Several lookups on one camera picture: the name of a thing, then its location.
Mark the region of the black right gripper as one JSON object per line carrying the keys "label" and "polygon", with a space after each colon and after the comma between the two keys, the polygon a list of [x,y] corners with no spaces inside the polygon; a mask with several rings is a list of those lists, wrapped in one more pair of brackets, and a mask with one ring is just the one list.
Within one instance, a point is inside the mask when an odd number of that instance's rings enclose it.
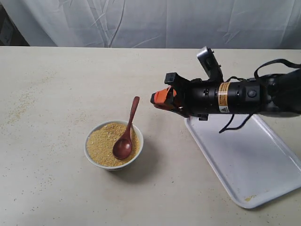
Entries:
{"label": "black right gripper", "polygon": [[219,82],[201,79],[188,80],[177,73],[167,73],[166,89],[151,95],[150,102],[160,110],[188,118],[220,113],[217,100]]}

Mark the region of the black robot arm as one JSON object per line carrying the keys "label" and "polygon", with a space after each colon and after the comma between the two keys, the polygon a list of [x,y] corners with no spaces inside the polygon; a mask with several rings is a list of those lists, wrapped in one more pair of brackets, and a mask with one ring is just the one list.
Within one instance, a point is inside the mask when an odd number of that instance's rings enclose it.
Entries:
{"label": "black robot arm", "polygon": [[224,81],[220,69],[208,74],[208,80],[188,80],[177,73],[167,73],[168,88],[153,93],[150,102],[158,109],[201,121],[211,114],[293,117],[301,112],[300,70],[259,79],[233,76],[233,82]]}

